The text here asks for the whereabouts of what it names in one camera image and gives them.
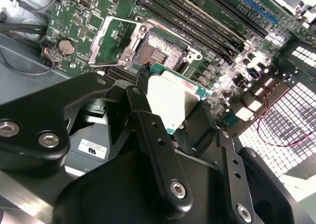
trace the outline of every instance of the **white grille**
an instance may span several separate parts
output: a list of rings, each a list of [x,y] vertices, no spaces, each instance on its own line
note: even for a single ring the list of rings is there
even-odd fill
[[[244,147],[256,150],[279,177],[316,153],[316,133],[296,146],[280,148],[265,144],[257,134],[258,120],[239,139]],[[316,95],[298,83],[271,106],[262,119],[260,135],[271,144],[287,145],[316,129]]]
[[[301,46],[298,46],[296,50],[292,52],[292,55],[304,61],[309,66],[316,68],[316,54],[315,53],[312,53],[309,50]]]

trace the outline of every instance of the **black bracket arm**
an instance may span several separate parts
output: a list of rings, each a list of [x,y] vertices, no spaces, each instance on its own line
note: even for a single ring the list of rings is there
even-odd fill
[[[0,106],[0,169],[48,176],[63,164],[81,107],[112,84],[88,73]]]

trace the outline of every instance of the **green circuit board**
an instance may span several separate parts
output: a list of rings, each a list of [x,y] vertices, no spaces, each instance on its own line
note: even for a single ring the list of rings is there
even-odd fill
[[[247,54],[259,52],[262,60],[270,59],[264,62],[267,65],[291,38],[312,43],[316,40],[315,33],[273,0],[58,0],[52,11],[46,43],[60,70],[71,76],[109,70],[109,67],[89,64],[91,45],[107,16],[124,21],[113,20],[109,24],[98,44],[97,64],[118,63],[118,56],[131,42],[136,26],[127,20],[136,21],[136,16],[153,19],[177,33],[201,53],[202,58],[186,64],[185,70],[179,69],[185,60],[179,61],[172,69],[213,90],[214,94],[209,99],[214,105],[214,114],[218,115],[222,113],[222,91],[235,96],[241,93],[232,78],[237,74],[247,77],[243,64]],[[187,44],[165,30],[153,27],[150,34],[160,36],[165,44],[182,51],[184,56],[188,54]],[[66,55],[60,51],[58,44],[63,39],[73,43],[72,54]],[[167,55],[159,54],[162,61],[167,58]],[[154,63],[161,64],[160,59],[156,59]],[[211,73],[201,82],[199,78],[209,65],[213,66],[208,70]],[[114,67],[120,67],[126,75],[135,75],[135,72],[122,66]],[[132,67],[139,69],[140,63],[133,60]],[[219,87],[214,88],[214,78],[218,74],[224,75],[225,79]]]

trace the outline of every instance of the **black cable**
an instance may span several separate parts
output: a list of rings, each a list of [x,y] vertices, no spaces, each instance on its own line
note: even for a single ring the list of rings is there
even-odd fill
[[[34,24],[0,23],[0,31],[13,31],[13,32],[45,35],[47,32],[47,27],[41,26],[41,25],[34,25]]]
[[[37,34],[37,35],[46,34],[46,31],[43,31],[43,30],[33,30],[33,29],[23,29],[23,28],[0,29],[0,31],[12,31],[12,32],[29,33],[29,34]]]
[[[45,5],[44,7],[41,8],[33,8],[32,6],[30,6],[28,3],[26,3],[25,1],[22,0],[16,0],[19,3],[19,6],[26,9],[27,11],[34,13],[34,12],[41,12],[41,11],[45,11],[48,8],[50,8],[52,5],[55,4],[56,0],[51,0],[47,5]]]
[[[10,63],[7,61],[6,57],[4,56],[3,52],[2,52],[2,49],[0,48],[0,56],[2,57],[6,67],[16,73],[19,73],[19,74],[23,74],[23,75],[29,75],[29,76],[40,76],[40,75],[45,75],[47,73],[49,73],[50,71],[52,71],[54,68],[55,68],[55,61],[54,59],[50,56],[50,54],[45,54],[48,59],[51,61],[51,67],[44,71],[44,72],[40,72],[40,73],[30,73],[30,72],[25,72],[25,71],[22,71],[22,70],[18,70],[16,68],[14,68],[13,66],[10,65]]]
[[[0,23],[0,30],[9,29],[32,29],[32,30],[42,30],[47,31],[47,26],[36,25],[36,24],[26,24],[26,23]]]

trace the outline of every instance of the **ram slot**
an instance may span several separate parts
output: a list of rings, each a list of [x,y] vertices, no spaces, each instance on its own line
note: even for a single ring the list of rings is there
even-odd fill
[[[153,3],[157,4],[158,6],[160,6],[162,8],[164,8],[166,11],[172,13],[174,16],[176,16],[177,18],[181,19],[182,21],[184,21],[185,23],[190,25],[194,29],[194,31],[196,31],[199,35],[201,35],[204,38],[208,39],[208,41],[212,42],[213,44],[216,44],[216,45],[222,47],[223,49],[225,49],[225,51],[228,54],[232,55],[233,51],[236,52],[236,49],[232,45],[227,46],[224,43],[222,43],[220,40],[216,39],[214,36],[210,35],[210,33],[208,33],[207,31],[203,30],[202,28],[198,29],[197,25],[192,23],[192,21],[190,21],[190,19],[188,19],[185,16],[179,14],[179,12],[177,12],[175,9],[172,9],[169,5],[166,5],[165,3],[163,3],[160,0],[150,0],[150,1],[152,1]]]
[[[258,36],[265,38],[268,35],[268,32],[260,27],[258,24],[254,23],[242,13],[238,12],[234,7],[232,7],[225,0],[210,0],[213,4],[220,7],[223,11],[225,11],[231,17],[237,19],[241,22],[245,27],[249,28],[251,31],[256,33]]]
[[[207,26],[209,29],[211,29],[212,31],[217,33],[220,37],[224,38],[226,41],[228,41],[235,48],[238,48],[238,49],[242,49],[243,48],[243,45],[240,45],[239,43],[237,43],[236,41],[231,39],[229,36],[227,36],[227,34],[225,34],[224,32],[220,31],[215,26],[213,26],[212,25],[213,23],[210,22],[208,19],[206,19],[205,15],[203,13],[200,13],[198,10],[196,10],[196,11],[199,14],[196,14],[196,13],[192,12],[192,11],[190,11],[190,9],[185,8],[182,3],[177,2],[177,0],[168,0],[168,1],[171,2],[173,5],[177,6],[183,12],[191,15],[191,17],[194,18],[197,22],[200,22],[201,24]]]
[[[145,1],[140,0],[140,6],[142,6],[144,9],[148,10],[149,12],[156,14],[157,16],[164,19],[165,21],[169,22],[171,25],[175,26],[180,31],[186,33],[189,37],[192,37],[192,39],[194,39],[200,45],[203,45],[206,49],[220,55],[229,64],[233,62],[231,57],[226,54],[224,49],[222,49],[217,44],[211,42],[209,39],[207,39],[207,37],[197,36],[195,32],[190,30],[190,27],[188,28],[186,23],[183,23],[183,21],[180,21],[177,18],[172,19],[171,17],[164,14],[163,12],[161,12],[160,10],[158,10],[157,8],[153,7],[152,5],[150,5],[149,3]]]

